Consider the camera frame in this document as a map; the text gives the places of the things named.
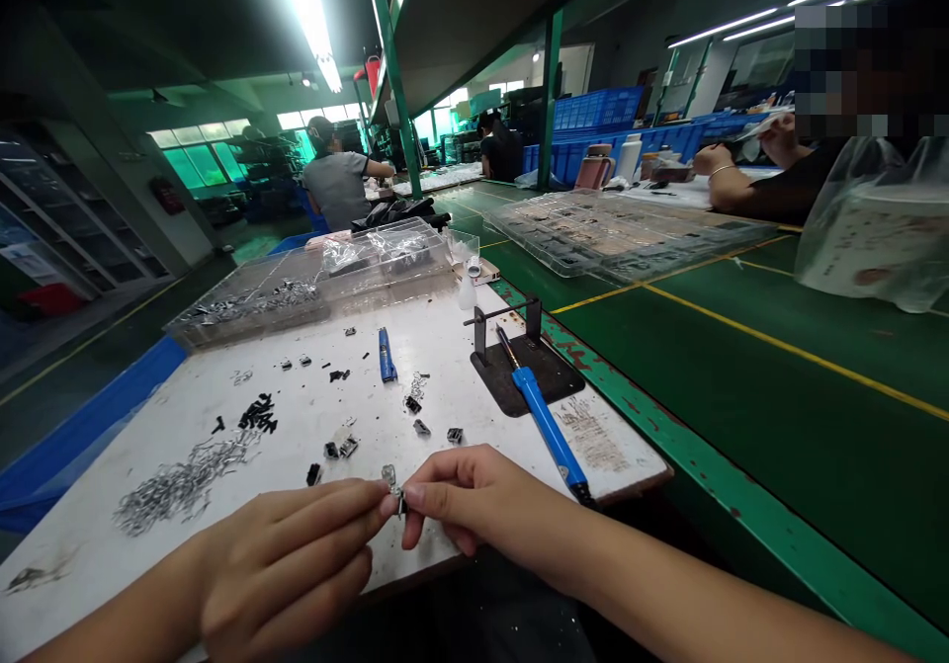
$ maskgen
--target clear plastic tray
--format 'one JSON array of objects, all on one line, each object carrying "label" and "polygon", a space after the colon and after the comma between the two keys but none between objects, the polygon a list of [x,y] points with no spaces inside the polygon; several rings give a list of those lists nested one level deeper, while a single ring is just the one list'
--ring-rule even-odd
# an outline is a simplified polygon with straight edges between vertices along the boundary
[{"label": "clear plastic tray", "polygon": [[378,309],[452,281],[448,246],[421,218],[244,263],[165,326],[187,352]]},{"label": "clear plastic tray", "polygon": [[485,218],[564,278],[596,274],[628,284],[753,244],[776,228],[716,213],[610,194],[547,194]]}]

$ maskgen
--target green workbench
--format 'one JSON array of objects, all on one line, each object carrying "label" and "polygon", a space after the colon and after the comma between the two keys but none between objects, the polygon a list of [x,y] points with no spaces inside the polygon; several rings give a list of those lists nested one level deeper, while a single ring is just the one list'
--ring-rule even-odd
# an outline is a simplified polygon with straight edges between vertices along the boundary
[{"label": "green workbench", "polygon": [[943,305],[909,315],[803,288],[792,233],[648,285],[566,280],[483,220],[536,194],[430,196],[480,236],[496,290],[541,298],[548,339],[673,464],[666,491],[738,573],[949,657]]}]

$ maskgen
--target bracelet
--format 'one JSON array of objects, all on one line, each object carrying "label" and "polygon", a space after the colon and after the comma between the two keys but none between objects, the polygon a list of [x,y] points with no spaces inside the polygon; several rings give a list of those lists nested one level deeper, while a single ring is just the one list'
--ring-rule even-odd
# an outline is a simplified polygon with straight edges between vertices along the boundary
[{"label": "bracelet", "polygon": [[714,177],[716,174],[718,174],[718,173],[719,173],[720,171],[722,171],[723,169],[737,169],[737,168],[738,168],[738,167],[735,166],[734,164],[729,164],[728,166],[719,167],[719,168],[716,169],[714,172],[712,172],[711,174],[709,174],[709,180],[711,181],[711,180],[712,180],[712,177]]}]

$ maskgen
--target gray shirt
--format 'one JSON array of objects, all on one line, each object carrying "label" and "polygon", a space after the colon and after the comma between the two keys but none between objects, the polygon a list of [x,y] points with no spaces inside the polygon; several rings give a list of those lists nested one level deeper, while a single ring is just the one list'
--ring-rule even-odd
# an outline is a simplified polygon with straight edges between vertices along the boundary
[{"label": "gray shirt", "polygon": [[363,176],[369,159],[355,152],[338,152],[313,159],[303,169],[303,185],[313,194],[331,231],[346,230],[365,218],[372,206],[366,201]]}]

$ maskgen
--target clear plastic bag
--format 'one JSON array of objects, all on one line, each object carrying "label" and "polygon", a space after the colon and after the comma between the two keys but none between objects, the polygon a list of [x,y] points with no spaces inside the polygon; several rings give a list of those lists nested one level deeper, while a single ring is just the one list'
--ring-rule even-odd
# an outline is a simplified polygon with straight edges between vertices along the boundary
[{"label": "clear plastic bag", "polygon": [[949,141],[926,137],[908,161],[854,137],[820,190],[798,249],[801,285],[926,312],[949,288]]}]

